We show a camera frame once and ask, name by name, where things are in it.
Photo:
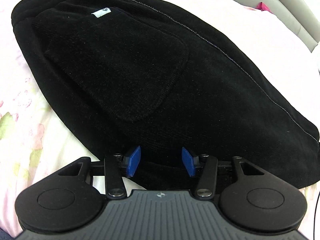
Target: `bed sheet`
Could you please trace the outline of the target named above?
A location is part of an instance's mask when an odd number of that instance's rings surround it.
[[[14,201],[23,189],[79,157],[97,160],[57,117],[33,78],[11,26],[11,12],[19,1],[0,0],[0,29],[4,35],[0,43],[0,227],[11,236],[21,231]],[[316,62],[304,43],[276,16],[233,0],[166,1],[228,36],[282,95],[320,128]],[[129,180],[125,183],[128,192],[141,188]],[[95,179],[94,186],[103,193],[102,179]],[[308,200],[308,211],[299,230],[309,239],[319,190],[319,182],[301,189]]]

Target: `black fleece fabric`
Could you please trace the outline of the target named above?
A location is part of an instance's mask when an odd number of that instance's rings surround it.
[[[182,147],[243,156],[298,188],[320,180],[315,125],[223,33],[184,9],[23,0],[12,25],[44,96],[85,147],[103,159],[141,146],[133,180],[142,186],[189,187]]]

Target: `pink object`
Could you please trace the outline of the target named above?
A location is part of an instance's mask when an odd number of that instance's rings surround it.
[[[261,11],[268,11],[270,13],[272,13],[269,9],[268,6],[266,6],[263,2],[260,2],[257,6],[256,9],[261,10]]]

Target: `clothing label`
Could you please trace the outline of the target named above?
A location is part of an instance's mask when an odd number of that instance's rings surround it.
[[[99,11],[96,11],[94,13],[92,13],[95,17],[99,18],[107,13],[110,13],[111,10],[109,8],[104,8],[104,9],[101,9]]]

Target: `black cable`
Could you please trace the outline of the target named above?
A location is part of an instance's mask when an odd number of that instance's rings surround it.
[[[315,231],[316,231],[316,212],[317,212],[317,206],[318,206],[319,198],[320,198],[320,192],[319,192],[319,195],[318,195],[318,199],[317,199],[317,203],[316,203],[316,208],[315,208],[315,219],[313,220],[313,240],[316,240],[316,239],[315,239]]]

